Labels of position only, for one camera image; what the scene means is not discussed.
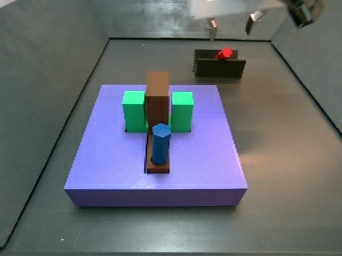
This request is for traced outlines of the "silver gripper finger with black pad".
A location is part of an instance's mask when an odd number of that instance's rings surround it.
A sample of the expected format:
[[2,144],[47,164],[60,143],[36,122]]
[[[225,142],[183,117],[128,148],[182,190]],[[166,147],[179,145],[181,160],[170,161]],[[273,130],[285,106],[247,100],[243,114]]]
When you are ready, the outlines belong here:
[[210,41],[214,41],[217,37],[217,31],[218,31],[218,23],[215,18],[207,19],[207,30],[210,34]]

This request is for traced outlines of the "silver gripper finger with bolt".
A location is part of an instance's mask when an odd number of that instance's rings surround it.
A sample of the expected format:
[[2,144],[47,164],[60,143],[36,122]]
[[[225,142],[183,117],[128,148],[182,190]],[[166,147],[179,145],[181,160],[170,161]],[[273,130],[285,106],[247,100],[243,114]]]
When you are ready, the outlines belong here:
[[250,14],[249,20],[246,23],[245,31],[246,34],[250,34],[253,31],[253,28],[255,27],[257,23],[261,21],[263,16],[267,14],[266,10],[258,10],[254,13]]

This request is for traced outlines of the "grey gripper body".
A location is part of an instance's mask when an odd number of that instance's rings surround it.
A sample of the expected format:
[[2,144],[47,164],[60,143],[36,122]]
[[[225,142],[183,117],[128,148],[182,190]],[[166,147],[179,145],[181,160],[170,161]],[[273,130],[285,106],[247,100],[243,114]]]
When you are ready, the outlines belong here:
[[189,14],[195,20],[253,13],[283,6],[282,0],[187,0]]

